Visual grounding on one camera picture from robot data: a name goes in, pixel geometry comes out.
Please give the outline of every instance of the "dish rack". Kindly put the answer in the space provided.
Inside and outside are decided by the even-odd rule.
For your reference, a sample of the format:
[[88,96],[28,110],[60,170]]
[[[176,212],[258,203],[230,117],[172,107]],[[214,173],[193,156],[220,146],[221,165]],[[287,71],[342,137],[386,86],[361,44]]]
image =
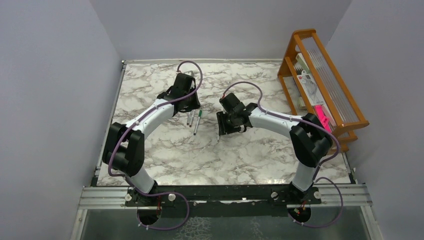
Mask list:
[[[303,59],[299,59],[298,54],[301,54]],[[305,90],[301,84],[302,77],[298,79],[299,75],[304,75],[306,72],[312,75],[314,84],[322,95],[325,102],[323,107],[330,114],[328,117],[331,123],[328,125],[340,142],[341,151],[348,151],[347,143],[358,139],[354,130],[368,126],[369,122],[352,97],[315,29],[293,32],[278,71],[278,79],[293,115],[302,112],[299,105],[306,108],[307,112],[316,114],[313,104],[308,99],[309,90]]]

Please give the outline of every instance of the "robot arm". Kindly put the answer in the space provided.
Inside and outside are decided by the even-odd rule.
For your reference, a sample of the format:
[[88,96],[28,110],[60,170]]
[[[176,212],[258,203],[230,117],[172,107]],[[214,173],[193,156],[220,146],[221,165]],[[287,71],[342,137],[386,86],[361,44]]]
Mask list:
[[[245,106],[230,93],[219,100],[225,113],[220,111],[218,118],[219,135],[236,132],[245,132],[247,128],[262,128],[290,138],[297,159],[300,161],[294,179],[290,183],[295,194],[301,199],[313,184],[313,178],[320,162],[332,146],[331,138],[321,130],[306,123],[291,119],[300,119],[322,127],[316,115],[308,113],[305,116],[292,116],[270,110],[262,111],[256,103]],[[268,113],[277,113],[288,120],[272,116]]]
[[166,104],[161,107],[157,106],[186,96],[194,91],[195,88],[196,84],[194,77],[184,73],[178,73],[174,84],[167,91],[159,94],[157,99],[147,110],[125,124],[120,124],[118,122],[113,123],[107,134],[102,161],[109,164],[112,152],[114,151],[119,139],[128,129],[128,126],[137,122],[141,116],[150,112],[152,108],[156,108],[156,111],[152,111],[150,114],[145,116],[144,119],[137,122],[137,125],[129,131],[124,139],[124,142],[128,142],[127,147],[123,145],[119,146],[112,162],[112,168],[125,174],[127,178],[131,179],[131,182],[135,185],[135,187],[143,193],[150,193],[156,183],[143,167],[145,160],[145,139],[159,125],[175,116],[178,112],[187,113],[192,110],[199,109],[200,103],[197,93],[194,93],[192,96],[184,100],[177,101],[172,104]]

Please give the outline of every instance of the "cable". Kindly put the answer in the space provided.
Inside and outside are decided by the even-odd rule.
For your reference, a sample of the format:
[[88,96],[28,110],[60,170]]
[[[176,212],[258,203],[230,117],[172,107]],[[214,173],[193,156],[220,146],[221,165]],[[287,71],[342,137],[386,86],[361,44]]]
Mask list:
[[[175,102],[178,102],[178,101],[181,101],[181,100],[184,100],[184,99],[186,99],[186,98],[188,98],[188,97],[190,97],[191,95],[193,95],[193,94],[195,94],[195,92],[197,92],[197,90],[200,88],[200,86],[202,85],[202,81],[203,81],[203,73],[202,73],[202,69],[200,68],[200,66],[197,64],[197,63],[195,63],[194,61],[190,61],[190,60],[186,60],[186,61],[182,61],[182,62],[180,62],[179,63],[179,65],[178,65],[178,67],[176,68],[176,71],[177,72],[181,72],[180,71],[180,67],[181,67],[181,65],[183,65],[183,64],[185,64],[185,63],[191,63],[191,64],[194,64],[197,68],[198,68],[198,70],[199,70],[199,73],[200,73],[200,80],[199,80],[199,83],[198,83],[198,85],[197,85],[197,87],[194,89],[194,91],[192,91],[192,92],[190,92],[189,94],[187,94],[187,95],[185,95],[185,96],[182,96],[182,97],[179,97],[179,98],[177,98],[177,99],[174,99],[174,100],[170,100],[170,101],[167,101],[167,102],[164,102],[164,103],[161,103],[161,104],[158,104],[157,105],[157,107],[152,107],[152,108],[150,108],[148,111],[146,111],[146,113],[144,113],[139,119],[137,119],[137,121],[135,121],[131,126],[129,126],[127,129],[126,129],[126,131],[122,134],[122,136],[120,137],[120,139],[118,140],[118,142],[116,143],[116,146],[115,146],[115,148],[113,149],[113,152],[112,152],[112,155],[110,156],[110,160],[109,160],[109,164],[108,164],[108,167],[107,167],[107,172],[109,173],[109,175],[110,176],[112,176],[112,177],[125,177],[125,174],[113,174],[112,172],[111,172],[111,170],[112,170],[112,163],[113,163],[113,161],[114,161],[114,158],[115,158],[115,155],[117,154],[117,151],[118,151],[118,148],[120,147],[120,145],[121,145],[121,143],[124,141],[124,139],[125,139],[125,137],[127,136],[127,134],[131,131],[131,129],[133,129],[136,125],[137,125],[137,122],[139,123],[139,122],[141,122],[146,116],[148,116],[150,113],[152,113],[153,111],[155,111],[157,108],[160,108],[160,107],[162,107],[162,106],[165,106],[165,105],[167,105],[167,104],[172,104],[172,103],[175,103]],[[184,218],[184,220],[180,223],[180,224],[178,224],[178,225],[175,225],[175,226],[172,226],[172,227],[154,227],[154,226],[151,226],[151,227],[149,227],[149,226],[147,226],[147,225],[144,225],[141,221],[140,221],[140,219],[139,219],[139,217],[138,217],[138,215],[137,215],[137,219],[140,221],[140,226],[143,226],[143,227],[146,227],[146,229],[154,229],[154,230],[163,230],[163,231],[168,231],[168,230],[173,230],[173,229],[176,229],[176,228],[179,228],[179,227],[181,227],[183,224],[185,224],[186,222],[187,222],[187,220],[189,219],[189,214],[190,214],[190,205],[189,205],[189,201],[187,200],[187,198],[184,196],[184,195],[182,195],[181,193],[179,193],[179,192],[161,192],[161,193],[155,193],[155,194],[148,194],[148,193],[144,193],[144,192],[142,192],[140,189],[138,189],[128,178],[125,178],[126,179],[126,181],[128,182],[128,184],[130,185],[130,186],[133,186],[134,187],[134,189],[139,193],[139,194],[141,194],[141,195],[143,195],[143,196],[146,196],[146,197],[158,197],[158,196],[163,196],[163,195],[169,195],[169,194],[175,194],[175,195],[178,195],[178,196],[180,196],[180,197],[182,197],[182,199],[185,201],[185,204],[186,204],[186,206],[187,206],[187,214],[185,215],[185,218]]]
[[324,177],[324,176],[322,176],[322,177],[319,177],[315,182],[318,182],[319,180],[321,180],[321,179],[325,179],[325,180],[327,180],[327,181],[329,181],[331,184],[333,184],[334,185],[334,187],[335,187],[335,189],[337,190],[337,192],[338,192],[338,195],[340,196],[340,203],[341,203],[341,206],[340,206],[340,211],[338,212],[338,214],[337,214],[337,216],[332,220],[332,221],[330,221],[329,223],[326,223],[326,224],[324,224],[324,225],[309,225],[309,224],[307,224],[307,223],[304,223],[304,222],[299,222],[299,221],[296,221],[290,214],[289,214],[289,216],[290,216],[290,218],[291,219],[293,219],[293,222],[294,223],[297,223],[297,224],[299,224],[299,225],[302,225],[303,227],[307,227],[307,228],[312,228],[312,229],[320,229],[320,228],[326,228],[326,227],[328,227],[328,226],[330,226],[330,225],[332,225],[332,224],[334,224],[335,222],[337,222],[339,219],[340,219],[340,217],[342,216],[342,212],[343,212],[343,196],[342,196],[342,192],[340,191],[340,189],[339,189],[339,187],[333,182],[333,181],[331,181],[330,179],[328,179],[327,177]]
[[291,121],[296,121],[296,122],[300,122],[300,123],[308,124],[308,125],[310,125],[310,126],[312,126],[312,127],[314,127],[314,128],[317,128],[317,129],[319,129],[319,130],[323,131],[324,133],[326,133],[327,135],[329,135],[329,136],[331,137],[331,139],[335,142],[335,144],[336,144],[336,151],[335,151],[335,153],[334,153],[333,155],[331,155],[331,156],[327,157],[326,159],[324,159],[324,160],[322,160],[321,162],[319,162],[319,163],[318,163],[318,166],[316,167],[315,174],[313,175],[313,178],[312,178],[313,180],[315,180],[315,178],[317,177],[317,174],[318,174],[318,172],[320,171],[321,165],[322,165],[323,163],[325,163],[325,162],[327,162],[327,161],[329,161],[329,160],[331,160],[331,159],[335,158],[335,157],[337,156],[337,154],[339,154],[339,153],[340,153],[340,149],[341,149],[341,147],[340,147],[340,143],[339,143],[339,141],[337,140],[337,138],[336,138],[336,137],[335,137],[335,136],[334,136],[331,132],[327,131],[325,128],[323,128],[323,127],[321,127],[321,126],[318,126],[318,125],[316,125],[316,124],[314,124],[314,123],[312,123],[312,122],[309,122],[309,121],[303,120],[303,119],[301,119],[301,118],[289,118],[289,117],[286,117],[286,116],[283,116],[283,115],[280,115],[280,114],[277,114],[277,113],[274,113],[274,112],[266,111],[265,109],[263,109],[263,108],[261,107],[261,100],[262,100],[262,97],[263,97],[263,95],[264,95],[264,94],[262,93],[262,89],[261,89],[258,85],[254,84],[253,82],[249,82],[249,81],[238,81],[238,82],[236,82],[236,83],[233,83],[233,84],[231,84],[230,86],[228,86],[228,87],[225,89],[225,91],[224,91],[224,92],[223,92],[223,94],[222,94],[222,97],[224,97],[224,96],[225,96],[226,92],[227,92],[230,88],[232,88],[233,86],[235,86],[235,85],[237,85],[237,84],[249,84],[249,85],[252,85],[252,86],[254,86],[255,88],[257,88],[257,89],[259,90],[260,96],[259,96],[259,99],[257,100],[257,107],[258,107],[258,108],[259,108],[262,112],[267,113],[267,114],[269,114],[269,115],[271,115],[271,116],[274,116],[274,117],[280,118],[280,119],[284,119],[284,120],[291,120]]

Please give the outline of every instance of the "marble tabletop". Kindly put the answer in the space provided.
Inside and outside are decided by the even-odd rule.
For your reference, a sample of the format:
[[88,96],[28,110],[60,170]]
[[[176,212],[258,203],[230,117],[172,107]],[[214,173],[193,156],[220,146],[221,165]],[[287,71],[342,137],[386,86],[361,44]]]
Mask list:
[[[125,123],[147,109],[157,95],[175,80],[178,63],[128,64],[116,104],[113,122]],[[216,113],[222,111],[219,98],[232,83],[250,81],[263,91],[261,105],[267,109],[290,113],[278,81],[279,62],[201,63],[203,83],[198,90],[203,111],[196,136],[186,125],[187,113],[160,125],[145,141],[144,167],[160,185],[236,185],[287,184],[298,165],[290,139],[274,132],[249,128],[244,133],[221,136],[218,140]],[[199,71],[190,63],[182,72]],[[244,102],[256,103],[259,92],[248,84],[239,84],[230,92]],[[325,163],[318,176],[336,183],[349,183],[343,156]],[[110,177],[102,163],[98,186],[127,186],[122,177]]]

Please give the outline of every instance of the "floor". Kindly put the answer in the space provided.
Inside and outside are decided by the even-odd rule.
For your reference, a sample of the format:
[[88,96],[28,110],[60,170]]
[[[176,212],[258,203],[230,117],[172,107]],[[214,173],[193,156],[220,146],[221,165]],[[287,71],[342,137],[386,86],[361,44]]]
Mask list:
[[[197,135],[186,125],[187,113],[160,125],[145,142],[144,167],[160,185],[286,184],[295,175],[298,161],[291,141],[274,132],[249,128],[244,133],[221,136],[218,140],[218,100],[232,83],[250,81],[263,91],[261,104],[270,110],[290,113],[277,79],[279,62],[201,63],[203,83],[198,97],[203,111]],[[178,63],[128,64],[116,104],[113,122],[125,123],[148,108],[157,95],[173,84]],[[184,64],[182,72],[199,71]],[[240,84],[230,92],[247,105],[256,103],[258,91]],[[321,168],[318,176],[336,183],[350,183],[343,157],[339,154]],[[98,186],[127,186],[121,177],[110,177],[102,163]]]

